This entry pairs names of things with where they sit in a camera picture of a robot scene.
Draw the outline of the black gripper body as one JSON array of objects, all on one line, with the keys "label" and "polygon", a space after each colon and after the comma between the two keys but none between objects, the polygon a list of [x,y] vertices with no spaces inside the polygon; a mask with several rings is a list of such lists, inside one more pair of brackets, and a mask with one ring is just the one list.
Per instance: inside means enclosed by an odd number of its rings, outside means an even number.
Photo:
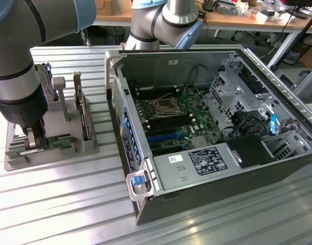
[{"label": "black gripper body", "polygon": [[11,123],[32,128],[48,109],[42,85],[28,97],[16,101],[0,100],[0,112]]}]

